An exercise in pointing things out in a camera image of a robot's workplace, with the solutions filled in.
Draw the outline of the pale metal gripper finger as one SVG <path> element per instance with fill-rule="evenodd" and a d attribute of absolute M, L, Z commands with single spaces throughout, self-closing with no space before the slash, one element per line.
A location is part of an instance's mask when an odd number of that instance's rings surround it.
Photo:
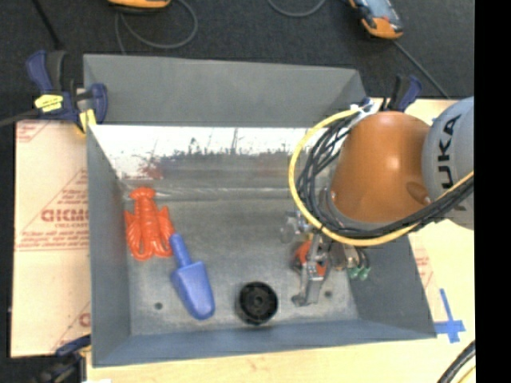
<path fill-rule="evenodd" d="M 325 275 L 320 274 L 316 265 L 304 264 L 300 270 L 299 293 L 291 300 L 295 306 L 309 306 L 316 304 L 323 287 Z"/>
<path fill-rule="evenodd" d="M 293 243 L 305 240 L 311 229 L 312 225 L 309 224 L 301 211 L 287 211 L 283 225 L 280 228 L 280 241 L 281 243 Z"/>

